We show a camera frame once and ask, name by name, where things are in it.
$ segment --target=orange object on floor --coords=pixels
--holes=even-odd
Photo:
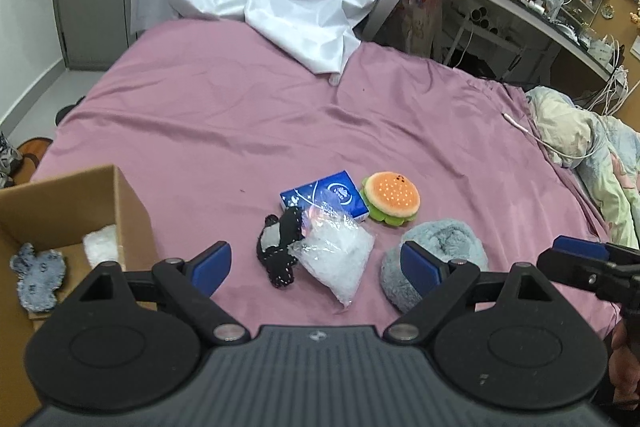
[[[50,138],[31,138],[18,147],[18,151],[22,153],[22,167],[20,167],[12,178],[16,185],[28,183],[33,173],[40,165],[44,153],[47,152],[49,146],[53,143]]]

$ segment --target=black stuffed animal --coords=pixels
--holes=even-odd
[[[299,206],[287,208],[280,219],[273,214],[265,218],[258,238],[258,260],[276,288],[284,288],[293,282],[293,267],[298,260],[289,254],[289,245],[302,238],[302,209]]]

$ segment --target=plastic bag with white stuffing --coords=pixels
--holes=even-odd
[[[335,195],[324,190],[303,217],[305,238],[289,253],[345,307],[356,294],[375,238],[340,210]]]

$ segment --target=tissue pack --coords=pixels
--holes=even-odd
[[[340,208],[336,210],[342,210],[356,221],[363,221],[369,216],[367,205],[346,171],[336,172],[308,185],[281,192],[280,202],[283,209],[288,206],[300,206],[306,210],[313,204],[319,204],[320,194],[326,190],[334,193],[336,201],[339,201]]]

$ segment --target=blue gripper pad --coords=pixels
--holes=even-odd
[[[442,283],[439,267],[430,263],[409,243],[404,243],[400,250],[400,268],[411,286],[422,297]]]
[[[593,241],[585,241],[575,237],[567,237],[566,235],[556,237],[554,250],[562,250],[579,257],[597,259],[598,261],[606,262],[609,260],[609,251],[603,243],[594,243]]]
[[[218,241],[186,264],[185,277],[204,295],[210,297],[229,275],[231,246]]]

